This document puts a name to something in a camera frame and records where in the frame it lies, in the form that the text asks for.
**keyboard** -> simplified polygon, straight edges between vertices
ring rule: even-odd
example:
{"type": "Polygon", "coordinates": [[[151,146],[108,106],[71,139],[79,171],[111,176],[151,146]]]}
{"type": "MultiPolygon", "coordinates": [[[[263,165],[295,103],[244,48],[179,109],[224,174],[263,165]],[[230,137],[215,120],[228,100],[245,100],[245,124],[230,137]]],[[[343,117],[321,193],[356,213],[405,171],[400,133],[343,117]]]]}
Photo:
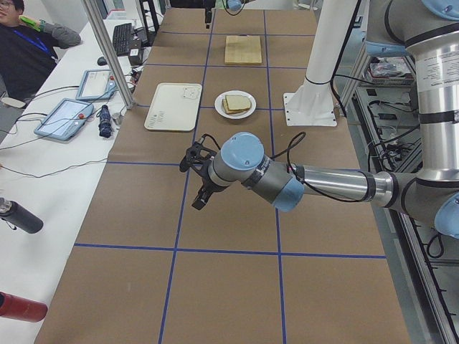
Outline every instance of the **keyboard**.
{"type": "Polygon", "coordinates": [[[131,23],[115,26],[112,43],[117,56],[129,54],[129,44],[133,38],[133,26],[131,23]]]}

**electronic equipment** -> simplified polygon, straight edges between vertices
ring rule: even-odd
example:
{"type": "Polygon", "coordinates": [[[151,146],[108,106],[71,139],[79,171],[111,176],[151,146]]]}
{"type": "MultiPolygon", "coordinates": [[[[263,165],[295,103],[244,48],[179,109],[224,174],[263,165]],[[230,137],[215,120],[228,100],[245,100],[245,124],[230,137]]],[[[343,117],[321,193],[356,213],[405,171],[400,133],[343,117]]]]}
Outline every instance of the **electronic equipment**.
{"type": "Polygon", "coordinates": [[[115,91],[116,83],[110,70],[86,70],[75,99],[86,102],[107,100],[115,91]]]}
{"type": "Polygon", "coordinates": [[[117,56],[123,56],[129,53],[129,44],[132,38],[133,26],[131,23],[115,26],[112,35],[112,43],[117,56]]]}
{"type": "Polygon", "coordinates": [[[394,113],[378,113],[380,120],[397,120],[397,116],[394,113]]]}
{"type": "Polygon", "coordinates": [[[46,138],[66,141],[74,136],[87,118],[92,115],[94,105],[64,98],[34,130],[46,138]]]}
{"type": "Polygon", "coordinates": [[[143,62],[142,41],[137,38],[131,41],[129,45],[129,62],[131,66],[140,66],[143,62]]]}

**white tray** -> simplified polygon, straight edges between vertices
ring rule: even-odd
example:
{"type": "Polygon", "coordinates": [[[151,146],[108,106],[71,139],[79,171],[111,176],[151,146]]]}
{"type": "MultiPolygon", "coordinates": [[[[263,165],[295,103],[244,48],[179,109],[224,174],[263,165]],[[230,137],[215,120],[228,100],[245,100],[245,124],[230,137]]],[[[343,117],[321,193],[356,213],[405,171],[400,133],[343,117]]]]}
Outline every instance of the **white tray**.
{"type": "Polygon", "coordinates": [[[148,130],[191,131],[196,125],[202,86],[200,84],[158,85],[145,119],[148,130]]]}

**sticker label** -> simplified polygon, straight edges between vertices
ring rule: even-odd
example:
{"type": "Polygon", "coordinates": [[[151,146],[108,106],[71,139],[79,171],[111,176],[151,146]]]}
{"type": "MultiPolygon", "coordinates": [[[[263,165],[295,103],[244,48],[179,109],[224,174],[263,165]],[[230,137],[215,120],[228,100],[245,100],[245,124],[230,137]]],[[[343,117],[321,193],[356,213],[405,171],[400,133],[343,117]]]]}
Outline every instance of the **sticker label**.
{"type": "Polygon", "coordinates": [[[418,92],[459,84],[459,52],[446,52],[416,63],[418,92]]]}

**wooden cutting board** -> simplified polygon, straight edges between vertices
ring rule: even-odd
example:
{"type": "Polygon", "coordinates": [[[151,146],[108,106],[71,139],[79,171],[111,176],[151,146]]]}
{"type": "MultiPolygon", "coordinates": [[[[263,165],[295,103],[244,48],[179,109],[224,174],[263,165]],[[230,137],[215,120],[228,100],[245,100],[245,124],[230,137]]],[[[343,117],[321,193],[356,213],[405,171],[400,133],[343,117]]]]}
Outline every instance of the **wooden cutting board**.
{"type": "Polygon", "coordinates": [[[226,65],[261,65],[261,62],[260,36],[227,36],[226,65]]]}

